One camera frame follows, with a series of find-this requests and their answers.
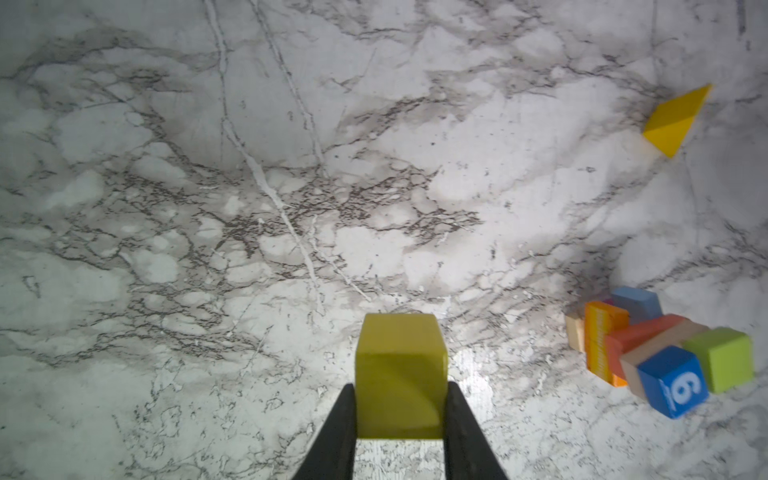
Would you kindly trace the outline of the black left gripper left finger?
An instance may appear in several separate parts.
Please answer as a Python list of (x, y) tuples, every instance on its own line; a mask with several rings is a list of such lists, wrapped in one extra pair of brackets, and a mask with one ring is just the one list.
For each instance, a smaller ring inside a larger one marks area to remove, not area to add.
[(356, 442), (356, 397), (353, 384), (348, 383), (342, 388), (293, 480), (352, 479)]

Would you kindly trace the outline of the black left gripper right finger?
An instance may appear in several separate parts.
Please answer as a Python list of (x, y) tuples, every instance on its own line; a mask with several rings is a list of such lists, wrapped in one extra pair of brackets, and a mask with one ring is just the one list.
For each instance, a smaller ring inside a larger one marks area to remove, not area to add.
[(443, 445), (447, 480), (508, 479), (454, 381), (448, 382)]

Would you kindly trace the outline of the yellow wooden cube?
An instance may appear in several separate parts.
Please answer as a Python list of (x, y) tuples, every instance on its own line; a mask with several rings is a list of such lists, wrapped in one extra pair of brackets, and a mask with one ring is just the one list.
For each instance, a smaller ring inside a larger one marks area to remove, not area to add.
[(365, 316), (355, 354), (359, 438), (442, 438), (447, 391), (448, 352), (434, 315)]

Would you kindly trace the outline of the small ridged natural wood block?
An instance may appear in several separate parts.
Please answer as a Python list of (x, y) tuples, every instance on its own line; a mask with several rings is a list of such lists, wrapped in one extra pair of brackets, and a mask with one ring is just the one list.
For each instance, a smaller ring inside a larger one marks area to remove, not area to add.
[(585, 352), (585, 322), (577, 314), (565, 314), (565, 325), (568, 345), (578, 352)]

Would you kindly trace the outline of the red wooden block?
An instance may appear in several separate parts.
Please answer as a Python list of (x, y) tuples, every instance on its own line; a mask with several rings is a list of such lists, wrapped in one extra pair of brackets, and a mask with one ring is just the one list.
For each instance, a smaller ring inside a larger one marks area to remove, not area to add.
[(605, 348), (608, 364), (613, 374), (626, 379), (620, 357), (634, 350), (649, 339), (659, 335), (680, 323), (689, 319), (676, 314), (663, 315), (661, 317), (643, 321), (621, 330), (614, 330), (605, 336)]

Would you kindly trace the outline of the orange wooden block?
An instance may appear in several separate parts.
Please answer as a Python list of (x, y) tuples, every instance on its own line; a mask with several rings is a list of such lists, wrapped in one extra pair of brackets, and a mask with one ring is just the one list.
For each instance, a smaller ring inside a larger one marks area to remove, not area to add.
[(586, 367), (598, 378), (613, 387), (625, 387), (627, 381), (614, 374), (610, 368), (606, 336), (630, 325), (630, 315), (625, 309), (605, 302), (588, 302), (585, 307)]

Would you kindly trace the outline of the blue number cube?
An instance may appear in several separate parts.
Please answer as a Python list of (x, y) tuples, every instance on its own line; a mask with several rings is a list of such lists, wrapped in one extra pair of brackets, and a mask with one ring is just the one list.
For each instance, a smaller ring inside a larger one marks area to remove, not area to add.
[(670, 419), (677, 419), (709, 398), (702, 367), (695, 354), (668, 346), (638, 366), (648, 403)]

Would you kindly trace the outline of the light blue wooden block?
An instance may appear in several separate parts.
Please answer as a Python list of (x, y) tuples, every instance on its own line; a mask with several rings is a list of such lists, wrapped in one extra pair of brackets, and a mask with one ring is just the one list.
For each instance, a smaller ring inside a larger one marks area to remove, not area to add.
[(630, 324), (637, 325), (663, 316), (656, 293), (622, 286), (611, 291), (613, 305), (629, 312)]

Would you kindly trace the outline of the long natural wood block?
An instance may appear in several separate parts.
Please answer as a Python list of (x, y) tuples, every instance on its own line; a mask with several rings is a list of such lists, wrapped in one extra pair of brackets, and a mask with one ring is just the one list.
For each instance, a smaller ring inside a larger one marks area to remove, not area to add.
[(647, 396), (639, 376), (639, 365), (668, 346), (681, 347), (682, 343), (694, 335), (708, 331), (709, 327), (690, 320), (662, 331), (650, 338), (637, 348), (620, 357), (621, 366), (630, 391), (640, 399), (646, 401)]

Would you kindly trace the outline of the lime green wooden block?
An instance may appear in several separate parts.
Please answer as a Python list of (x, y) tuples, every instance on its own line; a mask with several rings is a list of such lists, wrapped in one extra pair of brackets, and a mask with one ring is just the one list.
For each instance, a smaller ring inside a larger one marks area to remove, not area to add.
[(682, 347), (698, 358), (711, 393), (754, 380), (753, 343), (746, 333), (719, 327), (692, 336)]

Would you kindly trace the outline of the yellow wooden wedge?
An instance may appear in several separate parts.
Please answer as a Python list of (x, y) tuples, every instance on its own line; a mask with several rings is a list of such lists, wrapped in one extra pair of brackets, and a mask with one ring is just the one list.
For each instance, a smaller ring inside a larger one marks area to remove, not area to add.
[(643, 137), (668, 158), (680, 149), (712, 89), (711, 84), (657, 106), (647, 121)]

